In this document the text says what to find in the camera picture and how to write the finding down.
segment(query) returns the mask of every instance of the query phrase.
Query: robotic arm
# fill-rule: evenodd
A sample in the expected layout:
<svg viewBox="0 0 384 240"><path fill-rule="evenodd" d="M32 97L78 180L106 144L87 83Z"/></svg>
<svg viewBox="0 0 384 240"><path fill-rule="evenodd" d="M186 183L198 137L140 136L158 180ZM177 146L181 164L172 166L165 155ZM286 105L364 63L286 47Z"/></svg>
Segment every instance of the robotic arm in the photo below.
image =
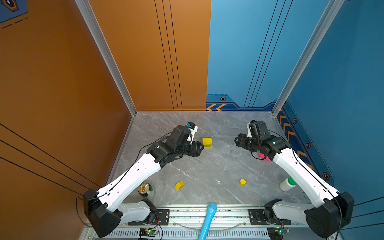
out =
<svg viewBox="0 0 384 240"><path fill-rule="evenodd" d="M271 135L265 122L251 121L248 134L239 134L236 146L260 151L282 167L307 194L312 204L293 204L275 199L265 204L266 220L290 219L307 224L317 235L327 238L350 223L354 199L349 193L340 194L310 169L281 137Z"/></svg>
<svg viewBox="0 0 384 240"><path fill-rule="evenodd" d="M153 143L132 167L113 182L97 192L89 189L83 195L84 213L99 237L111 233L120 222L142 221L151 224L154 221L156 208L149 200L132 204L122 202L166 164L184 155L198 157L204 146L193 140L196 131L197 126L192 122L175 127L170 136Z"/></svg>

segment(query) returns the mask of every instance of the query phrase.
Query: white bottle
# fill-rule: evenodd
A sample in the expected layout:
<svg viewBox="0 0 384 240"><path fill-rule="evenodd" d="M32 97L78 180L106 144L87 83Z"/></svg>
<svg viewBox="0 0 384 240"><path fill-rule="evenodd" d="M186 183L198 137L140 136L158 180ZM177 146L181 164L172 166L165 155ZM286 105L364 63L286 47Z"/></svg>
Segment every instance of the white bottle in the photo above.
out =
<svg viewBox="0 0 384 240"><path fill-rule="evenodd" d="M296 186L296 182L293 180L293 178L288 177L284 181L280 183L280 189L283 190L284 192L290 190L294 186Z"/></svg>

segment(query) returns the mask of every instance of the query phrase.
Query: blue handle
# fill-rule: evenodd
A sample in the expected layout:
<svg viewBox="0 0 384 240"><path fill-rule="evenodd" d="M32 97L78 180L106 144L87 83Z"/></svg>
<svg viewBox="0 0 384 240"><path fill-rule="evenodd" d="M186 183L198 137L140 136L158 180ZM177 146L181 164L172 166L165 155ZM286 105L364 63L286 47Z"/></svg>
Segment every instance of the blue handle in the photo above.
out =
<svg viewBox="0 0 384 240"><path fill-rule="evenodd" d="M207 208L207 215L204 220L203 227L201 228L198 240L205 240L208 234L209 227L211 226L212 219L215 216L217 205L211 202Z"/></svg>

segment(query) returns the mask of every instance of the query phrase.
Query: green bottle cap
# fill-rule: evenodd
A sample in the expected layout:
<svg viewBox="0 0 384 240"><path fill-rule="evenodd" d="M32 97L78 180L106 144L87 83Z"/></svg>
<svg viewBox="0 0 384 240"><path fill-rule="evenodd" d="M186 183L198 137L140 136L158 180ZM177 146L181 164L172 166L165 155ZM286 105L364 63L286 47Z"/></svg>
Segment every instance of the green bottle cap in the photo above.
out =
<svg viewBox="0 0 384 240"><path fill-rule="evenodd" d="M293 180L293 178L288 178L288 183L291 184L292 186L295 186L297 183Z"/></svg>

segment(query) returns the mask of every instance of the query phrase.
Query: yellow wooden block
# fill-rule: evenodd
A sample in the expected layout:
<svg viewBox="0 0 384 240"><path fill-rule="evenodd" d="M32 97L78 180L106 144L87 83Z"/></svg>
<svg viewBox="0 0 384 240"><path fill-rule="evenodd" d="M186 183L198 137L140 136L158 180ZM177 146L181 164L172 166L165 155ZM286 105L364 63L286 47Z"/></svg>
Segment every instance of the yellow wooden block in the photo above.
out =
<svg viewBox="0 0 384 240"><path fill-rule="evenodd" d="M203 138L203 145L212 145L212 138Z"/></svg>
<svg viewBox="0 0 384 240"><path fill-rule="evenodd" d="M176 184L175 189L176 191L179 191L182 186L184 186L185 183L183 181L180 181Z"/></svg>

